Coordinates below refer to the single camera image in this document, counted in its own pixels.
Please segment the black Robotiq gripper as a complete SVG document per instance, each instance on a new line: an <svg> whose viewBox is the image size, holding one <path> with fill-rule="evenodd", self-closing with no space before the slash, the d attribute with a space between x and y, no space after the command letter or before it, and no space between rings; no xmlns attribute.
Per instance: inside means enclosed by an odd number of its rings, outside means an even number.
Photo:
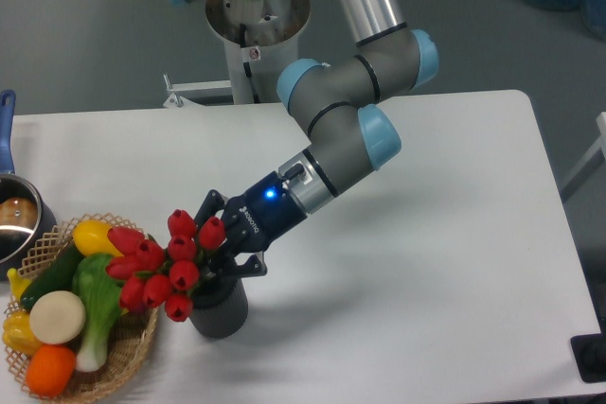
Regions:
<svg viewBox="0 0 606 404"><path fill-rule="evenodd" d="M307 217L276 172L229 200L218 190L209 190L194 222L204 225L221 210L226 242L219 249L219 271L233 277L266 275L264 251ZM249 256L239 265L236 257L240 254Z"/></svg>

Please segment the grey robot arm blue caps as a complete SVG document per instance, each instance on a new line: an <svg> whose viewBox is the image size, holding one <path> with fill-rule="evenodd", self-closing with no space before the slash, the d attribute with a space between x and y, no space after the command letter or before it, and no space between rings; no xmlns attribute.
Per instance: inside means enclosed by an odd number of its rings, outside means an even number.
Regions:
<svg viewBox="0 0 606 404"><path fill-rule="evenodd" d="M210 272L263 275L274 240L400 151L379 105L433 78L437 48L406 24L396 0L340 0L356 52L335 65L298 55L310 0L204 1L206 21L223 42L233 101L282 104L310 142L239 196L209 192L196 215L203 224L220 214L226 229L205 263Z"/></svg>

